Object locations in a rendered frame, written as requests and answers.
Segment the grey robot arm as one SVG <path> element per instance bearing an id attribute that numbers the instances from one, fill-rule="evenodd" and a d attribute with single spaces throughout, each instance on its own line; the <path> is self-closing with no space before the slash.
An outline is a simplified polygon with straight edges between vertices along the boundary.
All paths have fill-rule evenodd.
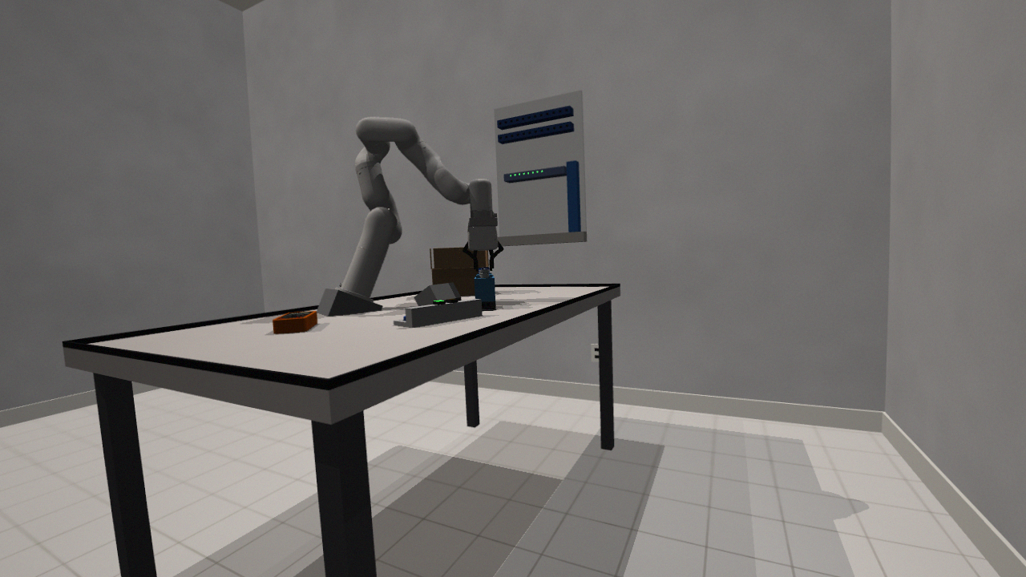
<path id="1" fill-rule="evenodd" d="M 399 151 L 413 162 L 415 167 L 446 200 L 461 205 L 471 204 L 469 227 L 498 226 L 497 213 L 492 211 L 490 180 L 472 180 L 467 184 L 455 178 L 441 163 L 439 154 L 417 133 L 413 122 L 364 118 L 357 122 L 356 134 L 364 147 L 357 155 L 355 169 L 362 188 L 362 199 L 370 213 L 364 220 L 362 239 L 349 264 L 347 276 L 337 291 L 374 302 L 370 296 L 382 261 L 389 245 L 400 240 L 401 222 L 381 169 L 381 161 L 390 150 L 390 142 L 395 142 Z"/>

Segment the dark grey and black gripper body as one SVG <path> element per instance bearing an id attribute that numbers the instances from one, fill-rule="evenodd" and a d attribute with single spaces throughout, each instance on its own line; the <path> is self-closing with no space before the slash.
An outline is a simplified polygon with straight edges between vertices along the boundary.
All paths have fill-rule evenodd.
<path id="1" fill-rule="evenodd" d="M 469 227 L 468 223 L 467 241 L 469 251 L 497 249 L 497 226 Z"/>

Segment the orange digital multimeter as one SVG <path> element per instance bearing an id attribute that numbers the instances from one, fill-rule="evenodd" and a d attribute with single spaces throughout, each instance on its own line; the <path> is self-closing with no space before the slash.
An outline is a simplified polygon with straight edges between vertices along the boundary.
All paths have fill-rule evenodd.
<path id="1" fill-rule="evenodd" d="M 273 319 L 273 333 L 301 333 L 317 325 L 317 311 L 287 312 Z"/>

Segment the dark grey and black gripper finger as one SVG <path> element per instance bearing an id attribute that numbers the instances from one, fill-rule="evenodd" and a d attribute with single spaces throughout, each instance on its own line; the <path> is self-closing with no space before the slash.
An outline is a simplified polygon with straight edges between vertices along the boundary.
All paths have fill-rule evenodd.
<path id="1" fill-rule="evenodd" d="M 498 255 L 498 253 L 500 253 L 501 251 L 503 251 L 503 246 L 499 242 L 498 242 L 498 248 L 499 249 L 497 252 L 495 252 L 495 253 L 492 251 L 490 251 L 490 256 L 491 256 L 491 258 L 490 258 L 490 271 L 492 271 L 492 268 L 494 268 L 494 258 Z"/>
<path id="2" fill-rule="evenodd" d="M 476 258 L 477 251 L 474 251 L 473 253 L 471 253 L 471 252 L 467 251 L 467 248 L 468 248 L 468 241 L 467 241 L 467 244 L 464 246 L 463 252 L 465 252 L 467 255 L 471 256 L 471 258 L 474 260 L 474 269 L 476 269 L 476 272 L 478 272 L 478 260 Z"/>

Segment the dark grey button housing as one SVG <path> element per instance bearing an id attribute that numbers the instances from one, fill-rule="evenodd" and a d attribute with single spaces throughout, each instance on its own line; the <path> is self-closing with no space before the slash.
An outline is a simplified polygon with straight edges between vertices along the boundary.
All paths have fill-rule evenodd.
<path id="1" fill-rule="evenodd" d="M 433 301 L 445 301 L 447 299 L 461 300 L 457 286 L 452 284 L 433 284 L 426 286 L 424 291 L 415 296 L 418 306 L 433 305 Z"/>

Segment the black table edge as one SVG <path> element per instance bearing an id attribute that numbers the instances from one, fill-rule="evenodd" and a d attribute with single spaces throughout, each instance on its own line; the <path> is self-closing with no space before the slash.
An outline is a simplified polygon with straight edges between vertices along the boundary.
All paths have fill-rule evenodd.
<path id="1" fill-rule="evenodd" d="M 210 370 L 210 372 L 226 373 L 226 375 L 254 377 L 254 379 L 260 379 L 270 382 L 280 382 L 280 383 L 300 385 L 315 389 L 331 390 L 336 389 L 338 386 L 347 385 L 350 382 L 355 382 L 356 380 L 362 379 L 362 377 L 368 377 L 374 375 L 376 373 L 380 373 L 383 370 L 394 368 L 395 366 L 406 364 L 408 361 L 413 361 L 415 359 L 418 359 L 420 357 L 426 357 L 426 355 L 430 355 L 434 352 L 450 348 L 453 345 L 467 342 L 469 340 L 475 339 L 476 337 L 481 337 L 485 335 L 485 333 L 492 333 L 494 331 L 499 331 L 499 329 L 515 325 L 518 324 L 518 322 L 526 321 L 527 319 L 532 317 L 539 317 L 539 315 L 544 314 L 546 312 L 550 312 L 552 310 L 559 309 L 567 305 L 571 305 L 575 302 L 581 301 L 586 298 L 591 298 L 597 295 L 597 293 L 604 293 L 606 291 L 611 291 L 611 288 L 618 288 L 620 284 L 495 284 L 495 286 L 608 286 L 608 287 L 601 288 L 600 291 L 595 291 L 593 293 L 585 293 L 585 295 L 580 296 L 578 298 L 574 298 L 571 300 L 563 301 L 553 306 L 549 306 L 540 310 L 536 310 L 534 312 L 529 312 L 527 314 L 524 314 L 522 317 L 508 319 L 508 321 L 503 321 L 501 322 L 501 324 L 485 326 L 482 329 L 478 329 L 478 331 L 473 331 L 471 333 L 464 333 L 464 335 L 452 337 L 450 340 L 429 345 L 422 349 L 417 349 L 413 352 L 407 352 L 406 354 L 401 354 L 399 355 L 399 357 L 392 357 L 390 359 L 385 359 L 384 361 L 380 361 L 377 364 L 362 366 L 362 368 L 360 369 L 350 370 L 348 373 L 343 373 L 343 375 L 338 375 L 336 377 L 312 377 L 305 375 L 295 375 L 295 373 L 283 373 L 283 372 L 277 372 L 277 370 L 254 369 L 254 368 L 249 368 L 249 366 L 216 364 L 215 362 L 210 362 L 210 361 L 199 361 L 199 359 L 165 357 L 165 355 L 154 354 L 149 352 L 139 352 L 139 351 L 116 349 L 98 345 L 89 345 L 89 343 L 121 339 L 121 337 L 139 337 L 147 335 L 148 333 L 163 333 L 169 331 L 180 331 L 180 329 L 190 329 L 195 326 L 227 324 L 228 322 L 244 321 L 244 319 L 254 319 L 260 317 L 275 317 L 276 315 L 286 314 L 287 312 L 303 312 L 303 311 L 317 309 L 318 305 L 297 308 L 297 309 L 286 309 L 275 312 L 264 312 L 259 314 L 246 315 L 246 317 L 229 317 L 224 319 L 212 319 L 212 321 L 195 322 L 195 324 L 161 326 L 156 329 L 145 329 L 144 331 L 132 331 L 125 333 L 110 333 L 110 335 L 98 336 L 98 337 L 82 337 L 82 339 L 63 341 L 63 347 L 70 349 L 79 349 L 89 352 L 98 352 L 107 355 L 113 355 L 113 357 L 127 357 L 132 359 L 142 359 L 142 361 L 156 362 L 156 364 L 186 366 L 186 368 Z"/>

